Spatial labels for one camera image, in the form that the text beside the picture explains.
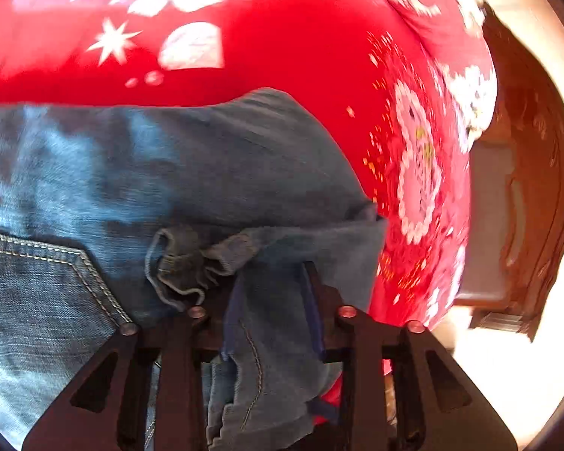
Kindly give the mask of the red rose bed blanket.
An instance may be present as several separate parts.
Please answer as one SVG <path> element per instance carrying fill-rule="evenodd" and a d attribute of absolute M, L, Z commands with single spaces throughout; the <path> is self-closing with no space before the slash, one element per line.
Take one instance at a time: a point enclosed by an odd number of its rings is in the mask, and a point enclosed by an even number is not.
<path fill-rule="evenodd" d="M 497 80 L 461 0 L 0 0 L 0 106 L 197 108 L 270 89 L 326 129 L 386 221 L 369 305 L 399 325 L 468 238 Z"/>

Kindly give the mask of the dark wooden headboard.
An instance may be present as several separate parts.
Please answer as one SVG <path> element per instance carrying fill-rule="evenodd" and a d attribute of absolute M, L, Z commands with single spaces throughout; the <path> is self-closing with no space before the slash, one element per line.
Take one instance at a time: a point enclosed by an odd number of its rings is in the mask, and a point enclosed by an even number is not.
<path fill-rule="evenodd" d="M 564 100 L 490 5 L 497 73 L 489 128 L 470 152 L 471 224 L 456 302 L 474 328 L 534 338 L 564 256 Z"/>

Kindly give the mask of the blue denim jeans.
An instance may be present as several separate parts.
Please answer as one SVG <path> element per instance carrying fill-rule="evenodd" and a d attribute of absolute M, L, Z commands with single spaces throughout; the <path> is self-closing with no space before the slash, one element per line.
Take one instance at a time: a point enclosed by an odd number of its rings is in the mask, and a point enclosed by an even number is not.
<path fill-rule="evenodd" d="M 232 282 L 202 372 L 209 448 L 294 444 L 340 373 L 312 347 L 303 266 L 365 309 L 386 229 L 324 126 L 279 91 L 0 106 L 0 433 L 20 448 L 117 329 Z"/>

